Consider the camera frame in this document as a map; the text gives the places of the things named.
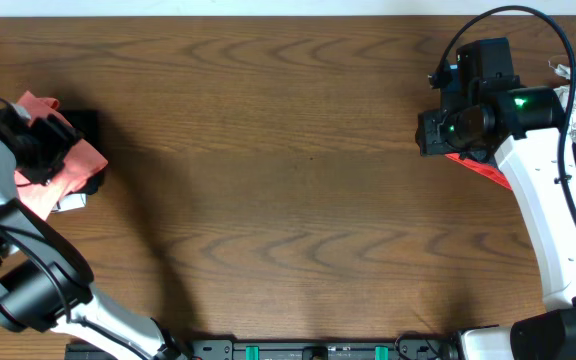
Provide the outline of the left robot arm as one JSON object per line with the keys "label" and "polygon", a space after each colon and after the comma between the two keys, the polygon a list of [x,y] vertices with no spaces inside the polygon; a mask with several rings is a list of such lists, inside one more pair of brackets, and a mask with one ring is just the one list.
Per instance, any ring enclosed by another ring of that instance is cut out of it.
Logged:
{"label": "left robot arm", "polygon": [[82,134],[54,115],[32,118],[8,101],[0,109],[0,325],[79,338],[115,359],[189,359],[152,318],[99,290],[85,258],[22,203],[14,174],[46,185]]}

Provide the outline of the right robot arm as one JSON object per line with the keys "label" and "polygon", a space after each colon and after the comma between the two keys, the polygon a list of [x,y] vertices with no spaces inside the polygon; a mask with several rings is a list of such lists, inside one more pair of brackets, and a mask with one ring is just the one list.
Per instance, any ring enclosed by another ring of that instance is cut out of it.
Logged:
{"label": "right robot arm", "polygon": [[507,39],[479,40],[441,62],[440,106],[418,116],[424,156],[453,154],[495,165],[518,202],[536,254],[542,315],[510,327],[459,332],[443,359],[576,359],[576,164],[561,146],[565,113],[554,90],[525,87]]}

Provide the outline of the coral pink t-shirt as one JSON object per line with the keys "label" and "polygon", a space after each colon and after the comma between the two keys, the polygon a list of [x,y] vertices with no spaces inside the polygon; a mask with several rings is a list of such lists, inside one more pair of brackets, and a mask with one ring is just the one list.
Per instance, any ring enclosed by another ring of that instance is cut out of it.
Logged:
{"label": "coral pink t-shirt", "polygon": [[46,220],[51,212],[63,212],[86,205],[87,193],[96,192],[103,169],[108,160],[93,146],[97,130],[97,114],[93,110],[59,110],[55,98],[37,97],[26,91],[16,102],[31,116],[34,123],[49,115],[67,126],[84,133],[66,154],[64,168],[50,179],[47,185],[31,184],[20,170],[14,172],[14,181],[21,202]]}

